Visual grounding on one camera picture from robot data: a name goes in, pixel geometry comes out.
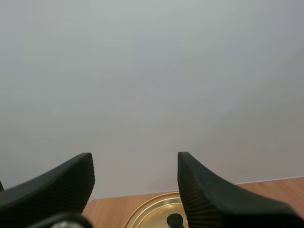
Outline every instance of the black knob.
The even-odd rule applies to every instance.
[[[171,214],[167,217],[169,228],[183,228],[183,218],[180,214]]]

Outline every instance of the white wall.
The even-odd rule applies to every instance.
[[[304,1],[1,0],[0,179],[93,153],[92,195],[304,175]]]

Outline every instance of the gold metal lid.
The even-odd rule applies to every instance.
[[[167,217],[174,213],[180,214],[184,227],[189,228],[179,192],[166,193],[143,203],[129,217],[124,228],[168,228]]]

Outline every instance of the black plastic part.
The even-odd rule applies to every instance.
[[[286,203],[220,178],[188,152],[178,154],[178,185],[189,228],[303,228]]]
[[[62,212],[81,214],[95,183],[92,155],[80,154],[0,192],[0,227],[24,228]]]
[[[81,227],[83,228],[92,228],[91,223],[84,217],[82,217],[81,215],[70,213],[52,216],[27,228],[52,228],[53,225],[60,222],[73,222],[78,225],[81,225]]]
[[[183,228],[183,218],[180,214],[171,214],[167,217],[169,228]]]
[[[0,191],[3,191],[3,190],[4,190],[4,188],[3,188],[3,185],[2,185],[2,183],[0,181]]]

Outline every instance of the wooden surface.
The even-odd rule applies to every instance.
[[[271,180],[239,186],[257,194],[287,202],[304,218],[304,178]],[[94,228],[123,228],[138,206],[160,194],[95,199],[87,204],[84,215],[93,223]]]

